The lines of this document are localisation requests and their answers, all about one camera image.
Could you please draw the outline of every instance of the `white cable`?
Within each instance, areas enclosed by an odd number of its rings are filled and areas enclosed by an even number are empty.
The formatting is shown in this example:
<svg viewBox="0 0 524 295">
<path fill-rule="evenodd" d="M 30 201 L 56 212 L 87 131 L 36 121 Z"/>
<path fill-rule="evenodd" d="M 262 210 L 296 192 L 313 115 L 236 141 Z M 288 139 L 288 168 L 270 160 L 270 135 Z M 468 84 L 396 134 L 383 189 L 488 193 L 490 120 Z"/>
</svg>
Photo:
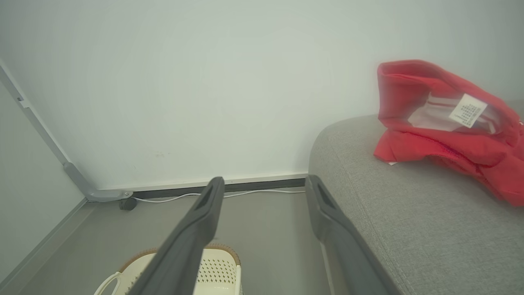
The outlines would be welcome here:
<svg viewBox="0 0 524 295">
<path fill-rule="evenodd" d="M 279 191 L 279 190 L 276 190 L 276 189 L 259 189 L 259 190 L 257 190 L 257 191 L 249 191 L 249 192 L 243 192 L 243 193 L 239 193 L 239 194 L 234 194 L 234 195 L 224 196 L 224 198 L 231 198 L 231 197 L 242 196 L 242 195 L 247 195 L 247 194 L 252 194 L 252 193 L 258 193 L 258 192 L 287 193 L 287 194 L 305 193 L 305 191 Z M 137 201 L 141 201 L 141 202 L 148 202 L 148 203 L 165 203 L 165 202 L 174 201 L 174 200 L 176 200 L 176 199 L 180 199 L 180 198 L 187 197 L 187 196 L 200 196 L 200 194 L 197 194 L 197 193 L 189 193 L 189 194 L 185 194 L 185 195 L 181 195 L 181 196 L 178 196 L 178 197 L 174 197 L 174 198 L 167 199 L 167 200 L 161 200 L 161 201 L 151 201 L 151 200 L 146 200 L 146 199 L 141 199 L 141 198 L 135 198 L 135 197 L 132 197 L 132 198 L 135 199 L 135 200 L 137 200 Z"/>
</svg>

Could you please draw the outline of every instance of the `perforated basket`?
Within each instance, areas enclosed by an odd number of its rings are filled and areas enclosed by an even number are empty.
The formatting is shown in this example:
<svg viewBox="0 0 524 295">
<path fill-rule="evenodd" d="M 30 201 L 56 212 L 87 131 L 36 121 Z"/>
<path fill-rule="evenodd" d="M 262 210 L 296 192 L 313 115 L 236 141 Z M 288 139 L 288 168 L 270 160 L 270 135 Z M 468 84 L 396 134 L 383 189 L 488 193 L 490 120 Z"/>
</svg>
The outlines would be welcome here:
<svg viewBox="0 0 524 295">
<path fill-rule="evenodd" d="M 105 279 L 94 295 L 101 295 L 113 280 L 117 284 L 112 295 L 126 295 L 155 254 L 156 250 L 150 249 L 133 257 Z M 242 295 L 240 278 L 240 259 L 235 251 L 226 245 L 209 244 L 202 253 L 193 295 Z"/>
<path fill-rule="evenodd" d="M 238 255 L 228 246 L 209 244 L 202 253 L 194 295 L 241 295 Z"/>
</svg>

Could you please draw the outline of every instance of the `red garment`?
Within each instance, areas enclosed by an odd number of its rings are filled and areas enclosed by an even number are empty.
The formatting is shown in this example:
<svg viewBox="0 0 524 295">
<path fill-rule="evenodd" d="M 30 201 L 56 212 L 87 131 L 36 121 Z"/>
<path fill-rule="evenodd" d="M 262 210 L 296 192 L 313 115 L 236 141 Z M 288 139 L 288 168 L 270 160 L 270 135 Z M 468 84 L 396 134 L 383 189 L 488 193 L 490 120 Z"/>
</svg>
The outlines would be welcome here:
<svg viewBox="0 0 524 295">
<path fill-rule="evenodd" d="M 471 175 L 498 198 L 524 206 L 524 127 L 519 115 L 500 98 L 422 60 L 381 64 L 378 86 L 378 118 L 388 130 L 375 149 L 377 158 L 404 162 L 428 157 L 437 165 Z M 458 102 L 465 93 L 488 104 L 481 115 L 485 120 L 479 119 L 471 129 L 434 130 L 414 127 L 408 121 L 422 106 L 436 106 L 443 112 L 447 112 L 446 108 L 453 110 L 454 106 L 447 103 L 429 102 L 429 96 Z M 495 120 L 484 116 L 488 109 Z"/>
</svg>

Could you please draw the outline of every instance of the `gray metal frame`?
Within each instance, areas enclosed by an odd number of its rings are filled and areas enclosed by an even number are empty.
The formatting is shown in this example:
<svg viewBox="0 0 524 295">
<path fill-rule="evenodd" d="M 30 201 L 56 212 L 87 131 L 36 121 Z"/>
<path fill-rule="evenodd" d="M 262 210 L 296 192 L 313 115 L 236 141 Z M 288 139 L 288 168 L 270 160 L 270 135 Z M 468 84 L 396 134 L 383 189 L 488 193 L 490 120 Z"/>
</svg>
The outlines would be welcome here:
<svg viewBox="0 0 524 295">
<path fill-rule="evenodd" d="M 57 157 L 58 161 L 62 164 L 65 173 L 73 180 L 78 189 L 84 194 L 88 202 L 107 202 L 115 201 L 119 199 L 125 199 L 132 196 L 131 191 L 100 191 L 94 188 L 80 173 L 80 171 L 74 166 L 73 163 L 69 162 L 64 153 L 58 148 L 54 140 L 49 136 L 47 130 L 40 123 L 38 118 L 33 113 L 30 104 L 22 97 L 20 92 L 16 89 L 15 85 L 0 66 L 0 82 L 4 84 L 7 91 L 11 94 L 11 97 L 16 101 L 16 104 L 20 107 L 24 115 L 27 117 L 31 125 L 40 134 L 43 141 L 51 149 L 53 154 Z"/>
</svg>

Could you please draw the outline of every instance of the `gray sofa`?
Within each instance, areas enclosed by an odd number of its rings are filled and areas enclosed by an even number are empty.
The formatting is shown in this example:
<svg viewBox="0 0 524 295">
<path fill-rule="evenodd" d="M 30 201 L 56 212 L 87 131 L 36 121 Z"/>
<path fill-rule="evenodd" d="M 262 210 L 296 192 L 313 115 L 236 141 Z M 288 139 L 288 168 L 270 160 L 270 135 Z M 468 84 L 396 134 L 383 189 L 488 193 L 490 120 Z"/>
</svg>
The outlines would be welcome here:
<svg viewBox="0 0 524 295">
<path fill-rule="evenodd" d="M 524 117 L 524 100 L 508 104 Z M 376 115 L 327 127 L 309 173 L 322 179 L 401 293 L 524 294 L 524 208 L 429 161 L 379 161 L 373 151 L 384 130 Z"/>
</svg>

